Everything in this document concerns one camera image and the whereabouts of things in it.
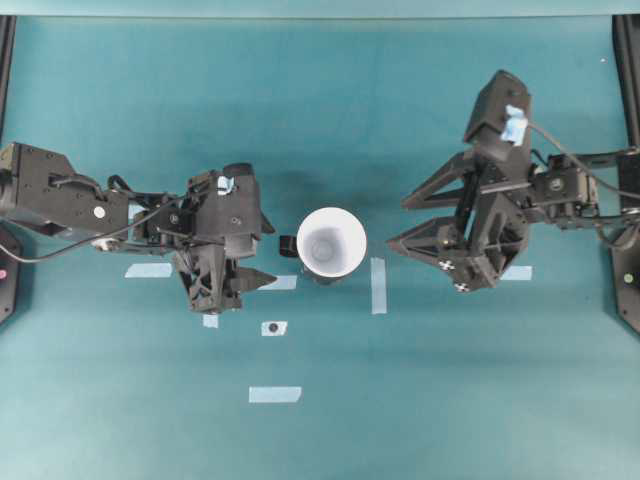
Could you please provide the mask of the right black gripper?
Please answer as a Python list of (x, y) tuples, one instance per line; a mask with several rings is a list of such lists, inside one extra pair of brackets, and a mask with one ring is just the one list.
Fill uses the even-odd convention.
[(394, 252), (438, 263), (460, 293), (493, 288), (527, 247), (533, 171), (528, 147), (498, 161), (472, 147), (454, 154), (401, 201), (408, 210), (454, 207), (386, 241)]

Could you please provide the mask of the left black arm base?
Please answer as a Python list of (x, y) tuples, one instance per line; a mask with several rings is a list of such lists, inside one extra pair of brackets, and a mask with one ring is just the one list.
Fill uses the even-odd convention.
[[(16, 23), (16, 16), (1, 16), (1, 129), (4, 129)], [(19, 254), (22, 248), (20, 242), (4, 226), (1, 226), (1, 245), (11, 249), (15, 254)], [(1, 323), (5, 323), (15, 310), (19, 271), (19, 263), (2, 251)]]

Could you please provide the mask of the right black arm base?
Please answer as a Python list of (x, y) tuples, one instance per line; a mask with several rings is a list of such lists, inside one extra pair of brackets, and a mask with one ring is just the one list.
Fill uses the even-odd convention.
[[(629, 149), (617, 161), (618, 188), (639, 192), (639, 16), (615, 15), (612, 40), (616, 59)], [(639, 243), (611, 253), (616, 305), (620, 318), (639, 331)]]

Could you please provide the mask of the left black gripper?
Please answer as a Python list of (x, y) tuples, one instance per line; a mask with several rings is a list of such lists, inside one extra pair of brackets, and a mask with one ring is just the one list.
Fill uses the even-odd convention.
[(262, 210), (259, 210), (260, 236), (224, 235), (216, 230), (213, 197), (222, 172), (211, 172), (191, 179), (187, 208), (191, 230), (176, 249), (173, 264), (183, 283), (191, 311), (220, 314), (242, 307), (240, 295), (276, 281), (276, 277), (239, 261), (256, 255), (262, 234), (276, 232)]

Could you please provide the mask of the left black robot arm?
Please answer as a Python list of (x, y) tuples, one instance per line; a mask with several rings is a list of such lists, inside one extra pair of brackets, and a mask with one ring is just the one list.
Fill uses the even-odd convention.
[(1, 217), (71, 248), (171, 255), (191, 311), (241, 308), (241, 295), (275, 276), (240, 266), (274, 228), (261, 209), (249, 163), (190, 178), (184, 194), (133, 190), (113, 175), (101, 187), (62, 154), (11, 143), (1, 151)]

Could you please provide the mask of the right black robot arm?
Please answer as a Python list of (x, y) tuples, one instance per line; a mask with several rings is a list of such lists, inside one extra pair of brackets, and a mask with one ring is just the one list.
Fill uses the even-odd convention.
[(537, 170), (529, 150), (515, 148), (504, 162), (475, 149), (455, 154), (407, 196), (408, 210), (452, 207), (388, 240), (396, 253), (448, 275), (459, 292), (493, 288), (527, 248), (531, 225), (593, 229), (612, 250), (639, 239), (636, 213), (603, 216), (596, 180), (564, 155)]

